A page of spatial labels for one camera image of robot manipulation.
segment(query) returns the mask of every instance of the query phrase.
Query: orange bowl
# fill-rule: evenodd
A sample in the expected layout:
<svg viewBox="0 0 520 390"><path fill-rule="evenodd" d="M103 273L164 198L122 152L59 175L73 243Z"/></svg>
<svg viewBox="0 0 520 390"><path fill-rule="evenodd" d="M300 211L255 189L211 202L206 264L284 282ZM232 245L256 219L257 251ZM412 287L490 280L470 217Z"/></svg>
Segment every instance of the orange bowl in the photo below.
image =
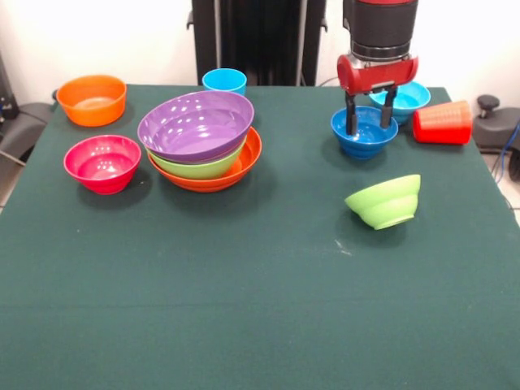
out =
<svg viewBox="0 0 520 390"><path fill-rule="evenodd" d="M182 189L195 191L197 193L216 193L231 187L232 185L242 180L242 178L247 175L249 171L251 171L254 164L258 161L261 153L262 139L254 128L250 128L245 140L245 145L242 148L242 151L240 152L240 155L236 159L235 163L232 165L229 171L217 179L185 179L184 177L172 175L161 169L150 157L150 153L148 153L148 159L155 167L155 169L161 173L161 175Z"/></svg>
<svg viewBox="0 0 520 390"><path fill-rule="evenodd" d="M124 113L127 85L113 76L84 76L63 85L58 103L75 124L94 128L111 124Z"/></svg>

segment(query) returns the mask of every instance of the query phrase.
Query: purple bowl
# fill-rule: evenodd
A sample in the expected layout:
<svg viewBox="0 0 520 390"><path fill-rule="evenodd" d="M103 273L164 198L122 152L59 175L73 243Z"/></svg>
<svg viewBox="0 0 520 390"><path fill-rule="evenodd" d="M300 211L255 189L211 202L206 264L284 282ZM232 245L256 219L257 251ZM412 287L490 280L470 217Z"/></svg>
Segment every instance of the purple bowl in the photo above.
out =
<svg viewBox="0 0 520 390"><path fill-rule="evenodd" d="M208 162L235 150L253 117L253 104L238 93L188 93L146 114L137 135L148 150L172 162Z"/></svg>

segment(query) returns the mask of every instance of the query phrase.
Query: black knob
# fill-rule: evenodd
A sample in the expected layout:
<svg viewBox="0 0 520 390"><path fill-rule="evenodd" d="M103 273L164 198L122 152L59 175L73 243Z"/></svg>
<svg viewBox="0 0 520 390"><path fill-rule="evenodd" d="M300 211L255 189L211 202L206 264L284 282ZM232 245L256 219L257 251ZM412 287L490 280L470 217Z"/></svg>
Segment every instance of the black knob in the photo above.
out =
<svg viewBox="0 0 520 390"><path fill-rule="evenodd" d="M501 101L498 100L498 97L494 97L492 95L482 95L477 99L477 103L479 104L480 110L482 110L483 113L489 114L501 104Z"/></svg>

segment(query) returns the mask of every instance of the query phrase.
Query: white wall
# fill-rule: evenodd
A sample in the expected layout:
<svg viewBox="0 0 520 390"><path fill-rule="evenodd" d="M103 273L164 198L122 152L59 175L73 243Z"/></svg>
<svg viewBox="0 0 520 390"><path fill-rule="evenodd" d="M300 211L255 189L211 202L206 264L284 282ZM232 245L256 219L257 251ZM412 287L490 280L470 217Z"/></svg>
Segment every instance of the white wall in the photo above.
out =
<svg viewBox="0 0 520 390"><path fill-rule="evenodd" d="M128 83L195 84L193 29L185 29L191 1L130 3L0 0L0 50L19 101L49 101L66 80L95 72ZM446 86L454 99L494 93L504 105L520 106L514 4L420 0L417 80ZM341 0L327 0L329 32L323 32L318 82L336 75L336 59L348 48L341 14Z"/></svg>
<svg viewBox="0 0 520 390"><path fill-rule="evenodd" d="M0 50L20 103L51 101L71 78L197 83L190 0L0 0Z"/></svg>

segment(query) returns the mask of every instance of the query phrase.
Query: blue cup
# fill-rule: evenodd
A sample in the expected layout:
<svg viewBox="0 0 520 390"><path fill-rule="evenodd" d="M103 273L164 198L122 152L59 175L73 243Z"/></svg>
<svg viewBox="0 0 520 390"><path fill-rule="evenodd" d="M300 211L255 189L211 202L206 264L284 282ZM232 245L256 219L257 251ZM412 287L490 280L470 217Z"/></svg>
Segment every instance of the blue cup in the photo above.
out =
<svg viewBox="0 0 520 390"><path fill-rule="evenodd" d="M236 69L221 67L213 71L208 71L204 77L202 77L202 84L204 85L204 89L234 92L244 95L247 77L244 73Z"/></svg>
<svg viewBox="0 0 520 390"><path fill-rule="evenodd" d="M372 93L370 99L374 106L381 108L387 92ZM397 87L397 95L393 101L393 117L399 124L410 120L414 112L430 102L431 95L428 88L416 81Z"/></svg>
<svg viewBox="0 0 520 390"><path fill-rule="evenodd" d="M359 160L373 158L384 146L397 135L399 126L394 118L390 126L381 127L381 110L374 107L356 107L357 132L353 136L347 133L347 109L337 111L331 118L334 135L340 142L341 149L349 156Z"/></svg>

